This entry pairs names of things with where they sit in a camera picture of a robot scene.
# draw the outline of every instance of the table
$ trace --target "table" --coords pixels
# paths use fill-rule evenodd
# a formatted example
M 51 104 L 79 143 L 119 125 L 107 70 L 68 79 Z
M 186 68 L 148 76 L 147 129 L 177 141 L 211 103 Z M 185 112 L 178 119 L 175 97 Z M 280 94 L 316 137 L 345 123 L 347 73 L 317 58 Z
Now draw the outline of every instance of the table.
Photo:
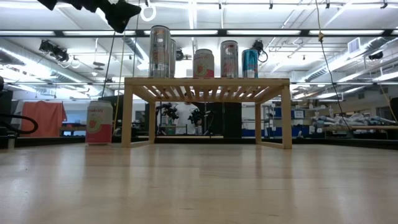
M 155 140 L 156 102 L 253 102 L 255 103 L 256 144 L 292 148 L 290 106 L 290 81 L 288 78 L 125 78 L 122 147 L 153 144 Z M 131 144 L 132 95 L 149 103 L 149 140 Z M 262 142 L 261 104 L 281 95 L 282 144 Z

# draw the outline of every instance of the wooden floor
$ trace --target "wooden floor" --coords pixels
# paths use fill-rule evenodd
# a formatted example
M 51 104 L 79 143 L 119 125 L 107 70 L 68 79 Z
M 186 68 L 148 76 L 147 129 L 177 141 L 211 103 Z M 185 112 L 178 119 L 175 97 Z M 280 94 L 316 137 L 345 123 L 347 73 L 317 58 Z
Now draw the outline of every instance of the wooden floor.
M 0 152 L 1 224 L 398 221 L 398 151 L 84 144 Z

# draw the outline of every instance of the can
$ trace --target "can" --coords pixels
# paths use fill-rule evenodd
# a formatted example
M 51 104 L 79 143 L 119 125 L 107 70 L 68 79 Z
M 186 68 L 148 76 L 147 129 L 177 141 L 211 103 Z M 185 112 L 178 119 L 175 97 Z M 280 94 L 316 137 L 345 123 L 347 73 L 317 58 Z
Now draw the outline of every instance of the can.
M 149 76 L 153 78 L 170 77 L 170 29 L 153 26 L 150 29 Z
M 171 40 L 170 45 L 170 78 L 174 78 L 175 75 L 175 62 L 177 60 L 177 43 L 175 40 Z
M 221 77 L 238 78 L 238 43 L 226 40 L 221 43 Z
M 214 78 L 214 56 L 208 49 L 199 49 L 193 56 L 193 77 Z
M 113 107 L 108 101 L 91 101 L 87 108 L 86 143 L 112 143 Z
M 248 49 L 242 52 L 242 76 L 243 78 L 258 78 L 259 55 L 257 50 Z

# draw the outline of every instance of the ceiling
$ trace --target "ceiling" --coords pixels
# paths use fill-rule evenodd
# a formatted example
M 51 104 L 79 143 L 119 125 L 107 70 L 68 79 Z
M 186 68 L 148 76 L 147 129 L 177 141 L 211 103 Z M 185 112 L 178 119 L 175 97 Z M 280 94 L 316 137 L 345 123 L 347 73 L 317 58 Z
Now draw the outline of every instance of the ceiling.
M 398 26 L 396 14 L 398 1 L 388 1 L 389 6 L 380 9 L 383 1 L 330 1 L 331 7 L 325 9 L 325 1 L 320 1 L 320 22 L 327 29 L 395 29 Z M 145 8 L 144 0 L 128 1 Z M 146 22 L 141 16 L 133 17 L 128 29 L 150 29 L 154 25 L 167 26 L 170 29 L 317 29 L 317 11 L 312 0 L 273 0 L 273 9 L 269 9 L 268 1 L 260 0 L 222 0 L 219 9 L 219 0 L 158 0 L 150 1 L 156 7 L 156 16 Z M 151 9 L 146 9 L 144 15 L 151 16 Z M 31 0 L 0 0 L 0 30 L 109 30 L 101 13 L 91 13 L 85 9 L 78 11 L 73 7 L 61 4 L 53 11 L 44 8 L 37 1 Z M 260 77 L 290 77 L 292 81 L 298 79 L 292 72 L 305 72 L 324 64 L 322 48 L 316 37 L 304 38 L 275 38 L 272 37 L 236 37 L 233 40 L 239 44 L 239 51 L 248 49 L 256 39 L 261 39 L 267 46 L 269 54 L 267 63 L 259 69 Z M 39 51 L 41 38 L 16 37 L 7 39 L 14 44 L 44 56 Z M 103 82 L 108 65 L 109 52 L 112 57 L 109 64 L 108 77 L 145 77 L 147 71 L 137 68 L 141 60 L 134 59 L 132 50 L 123 44 L 122 38 L 115 38 L 113 48 L 112 38 L 99 38 L 97 54 L 95 55 L 96 40 L 92 38 L 52 38 L 49 39 L 68 50 L 68 53 L 80 61 L 78 68 L 68 67 L 72 72 L 94 82 Z M 192 54 L 193 44 L 196 49 L 210 49 L 215 55 L 216 76 L 220 70 L 220 43 L 228 40 L 227 37 L 177 37 L 177 47 L 185 54 Z M 332 58 L 334 55 L 347 49 L 347 43 L 352 37 L 329 37 L 324 40 L 325 55 Z M 149 38 L 137 39 L 142 51 L 149 54 Z M 390 49 L 389 57 L 395 57 L 394 50 Z M 55 60 L 46 55 L 46 59 Z M 104 63 L 104 70 L 94 70 L 93 62 Z M 177 71 L 180 77 L 189 75 L 192 62 L 177 62 Z M 363 59 L 341 67 L 336 72 L 350 75 L 365 67 Z

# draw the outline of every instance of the orange towel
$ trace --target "orange towel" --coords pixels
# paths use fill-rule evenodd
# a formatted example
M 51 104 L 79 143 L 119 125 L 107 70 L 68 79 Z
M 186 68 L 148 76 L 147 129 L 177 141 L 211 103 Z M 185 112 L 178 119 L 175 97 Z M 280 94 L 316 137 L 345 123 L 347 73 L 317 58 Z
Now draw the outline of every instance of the orange towel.
M 62 121 L 67 119 L 62 103 L 46 103 L 44 101 L 25 102 L 22 115 L 34 119 L 39 128 L 32 134 L 21 134 L 23 137 L 59 137 Z M 22 120 L 22 130 L 31 130 L 33 124 Z

